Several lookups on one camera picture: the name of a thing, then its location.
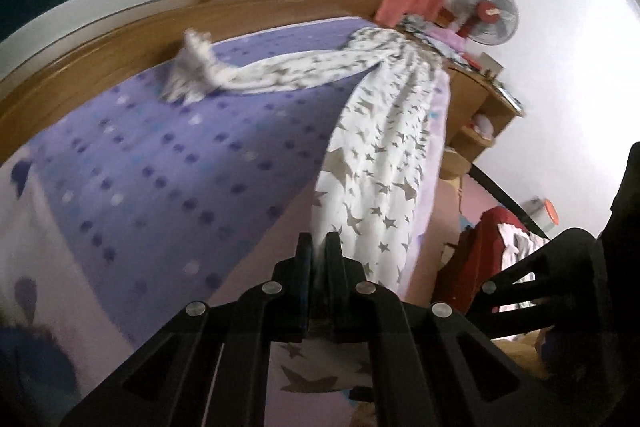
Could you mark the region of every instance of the electric fan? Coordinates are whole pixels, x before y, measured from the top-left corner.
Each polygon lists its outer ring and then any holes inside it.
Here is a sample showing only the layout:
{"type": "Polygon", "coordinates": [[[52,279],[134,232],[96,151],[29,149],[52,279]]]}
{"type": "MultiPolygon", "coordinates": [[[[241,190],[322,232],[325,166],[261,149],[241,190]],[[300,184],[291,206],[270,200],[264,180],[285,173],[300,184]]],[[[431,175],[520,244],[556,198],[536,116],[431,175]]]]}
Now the electric fan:
{"type": "Polygon", "coordinates": [[[451,0],[451,11],[462,24],[458,35],[481,44],[503,44],[518,27],[514,0],[451,0]]]}

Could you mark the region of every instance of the orange lid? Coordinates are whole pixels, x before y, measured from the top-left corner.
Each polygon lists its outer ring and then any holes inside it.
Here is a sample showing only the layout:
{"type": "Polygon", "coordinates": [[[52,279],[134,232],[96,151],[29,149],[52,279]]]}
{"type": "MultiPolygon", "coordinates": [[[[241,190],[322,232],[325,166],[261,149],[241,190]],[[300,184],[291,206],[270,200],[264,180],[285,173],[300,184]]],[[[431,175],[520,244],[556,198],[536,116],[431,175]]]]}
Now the orange lid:
{"type": "Polygon", "coordinates": [[[554,224],[558,226],[558,224],[560,223],[560,219],[558,218],[558,213],[556,212],[554,206],[551,204],[551,201],[543,200],[543,203],[545,203],[546,213],[549,215],[554,224]]]}

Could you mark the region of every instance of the fan stand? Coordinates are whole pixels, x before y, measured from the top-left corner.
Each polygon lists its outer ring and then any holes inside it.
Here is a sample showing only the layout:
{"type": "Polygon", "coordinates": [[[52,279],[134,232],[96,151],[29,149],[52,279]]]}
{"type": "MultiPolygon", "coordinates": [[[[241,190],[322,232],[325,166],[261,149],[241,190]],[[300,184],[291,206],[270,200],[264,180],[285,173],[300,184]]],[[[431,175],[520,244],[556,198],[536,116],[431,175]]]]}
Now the fan stand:
{"type": "Polygon", "coordinates": [[[476,9],[462,27],[457,31],[457,35],[463,39],[468,39],[469,35],[478,23],[484,22],[495,24],[500,20],[500,9],[491,1],[480,1],[476,4],[476,9]]]}

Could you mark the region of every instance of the silver rivet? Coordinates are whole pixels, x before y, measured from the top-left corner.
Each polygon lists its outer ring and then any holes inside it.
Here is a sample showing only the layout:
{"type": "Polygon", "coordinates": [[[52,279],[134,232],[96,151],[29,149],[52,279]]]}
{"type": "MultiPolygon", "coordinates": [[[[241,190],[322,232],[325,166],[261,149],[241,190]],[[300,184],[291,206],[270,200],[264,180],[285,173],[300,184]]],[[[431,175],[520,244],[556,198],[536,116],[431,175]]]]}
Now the silver rivet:
{"type": "Polygon", "coordinates": [[[493,292],[495,292],[496,288],[497,286],[493,281],[487,281],[482,285],[482,291],[488,295],[491,295],[493,292]]]}
{"type": "Polygon", "coordinates": [[[207,311],[207,305],[204,302],[193,301],[187,304],[184,309],[185,313],[191,317],[197,317],[207,311]]]}
{"type": "Polygon", "coordinates": [[[431,307],[431,313],[436,315],[436,317],[441,317],[443,319],[446,319],[447,317],[449,317],[450,314],[453,313],[453,310],[451,309],[451,306],[449,306],[444,302],[436,302],[431,307]]]}
{"type": "Polygon", "coordinates": [[[356,284],[356,292],[362,295],[371,295],[376,291],[376,285],[369,281],[362,281],[356,284]]]}
{"type": "Polygon", "coordinates": [[[282,291],[282,284],[278,281],[268,281],[262,285],[262,291],[267,295],[276,295],[282,291]]]}

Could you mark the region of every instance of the black baseboard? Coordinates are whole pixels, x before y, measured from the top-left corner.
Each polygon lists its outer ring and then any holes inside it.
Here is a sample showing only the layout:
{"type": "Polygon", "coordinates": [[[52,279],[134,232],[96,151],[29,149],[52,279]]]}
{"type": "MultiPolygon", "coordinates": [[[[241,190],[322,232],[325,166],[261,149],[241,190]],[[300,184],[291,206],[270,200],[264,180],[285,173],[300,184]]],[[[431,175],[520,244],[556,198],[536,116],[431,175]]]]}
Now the black baseboard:
{"type": "Polygon", "coordinates": [[[489,176],[484,174],[484,172],[473,164],[471,164],[469,176],[471,176],[476,182],[478,182],[478,185],[498,200],[498,203],[502,204],[508,211],[515,214],[522,224],[527,227],[529,232],[533,232],[540,237],[548,239],[546,233],[543,232],[536,222],[529,217],[529,214],[527,214],[519,204],[513,201],[504,190],[498,187],[498,185],[495,184],[489,176]]]}

